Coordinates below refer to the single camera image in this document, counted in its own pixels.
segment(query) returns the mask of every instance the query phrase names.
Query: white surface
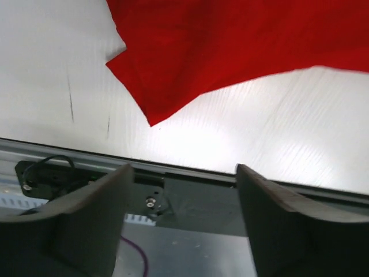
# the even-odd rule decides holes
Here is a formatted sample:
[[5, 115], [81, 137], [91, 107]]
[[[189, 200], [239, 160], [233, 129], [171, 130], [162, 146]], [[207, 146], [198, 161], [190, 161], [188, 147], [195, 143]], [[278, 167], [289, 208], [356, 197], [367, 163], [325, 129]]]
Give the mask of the white surface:
[[105, 0], [0, 0], [0, 137], [369, 193], [368, 74], [264, 77], [150, 128], [105, 67], [123, 48]]

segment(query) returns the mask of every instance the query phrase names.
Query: screw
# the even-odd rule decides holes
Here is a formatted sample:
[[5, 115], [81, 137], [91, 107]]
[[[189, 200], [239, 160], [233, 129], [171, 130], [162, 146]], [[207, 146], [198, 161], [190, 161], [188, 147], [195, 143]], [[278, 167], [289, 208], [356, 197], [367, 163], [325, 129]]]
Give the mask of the screw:
[[32, 190], [32, 188], [29, 185], [23, 185], [24, 190]]
[[153, 208], [155, 206], [156, 200], [154, 198], [147, 198], [146, 199], [146, 206], [148, 208]]

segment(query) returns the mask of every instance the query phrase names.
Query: red cloth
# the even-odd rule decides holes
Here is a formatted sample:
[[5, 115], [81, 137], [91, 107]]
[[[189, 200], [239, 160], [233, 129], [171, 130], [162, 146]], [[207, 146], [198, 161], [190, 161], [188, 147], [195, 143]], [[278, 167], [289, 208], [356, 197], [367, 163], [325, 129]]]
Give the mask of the red cloth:
[[107, 0], [127, 50], [107, 63], [150, 125], [198, 95], [325, 65], [369, 72], [368, 0]]

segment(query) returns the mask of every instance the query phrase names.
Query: dark line mark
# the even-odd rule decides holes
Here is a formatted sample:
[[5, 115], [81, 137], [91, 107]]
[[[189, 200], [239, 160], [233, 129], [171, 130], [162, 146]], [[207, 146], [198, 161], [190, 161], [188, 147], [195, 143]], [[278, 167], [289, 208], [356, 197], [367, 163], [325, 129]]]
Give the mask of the dark line mark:
[[73, 114], [73, 103], [71, 101], [71, 88], [70, 88], [70, 81], [69, 81], [69, 72], [67, 68], [67, 82], [68, 82], [68, 91], [69, 91], [69, 102], [70, 102], [70, 114], [71, 114], [71, 121], [74, 123], [74, 114]]
[[109, 119], [108, 119], [108, 130], [107, 130], [107, 133], [106, 133], [106, 138], [107, 139], [109, 138], [109, 131], [110, 131], [110, 115], [109, 115]]

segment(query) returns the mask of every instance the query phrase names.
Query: black mounting plate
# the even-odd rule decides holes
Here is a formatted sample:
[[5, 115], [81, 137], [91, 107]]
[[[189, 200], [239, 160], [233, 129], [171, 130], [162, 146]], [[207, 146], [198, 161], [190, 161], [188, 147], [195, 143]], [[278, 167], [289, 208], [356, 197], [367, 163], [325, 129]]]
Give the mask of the black mounting plate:
[[86, 170], [86, 169], [75, 169], [73, 175], [70, 175], [70, 167], [57, 166], [55, 164], [43, 164], [35, 171], [31, 171], [28, 174], [28, 185], [31, 189], [24, 188], [24, 171], [35, 162], [29, 162], [22, 160], [17, 163], [15, 170], [21, 185], [22, 192], [25, 196], [31, 198], [39, 198], [49, 200], [52, 198], [54, 193], [60, 189], [59, 183], [61, 182], [77, 182], [83, 180], [81, 185], [76, 186], [74, 190], [79, 189], [82, 186], [87, 185], [89, 182], [94, 182], [107, 173]]

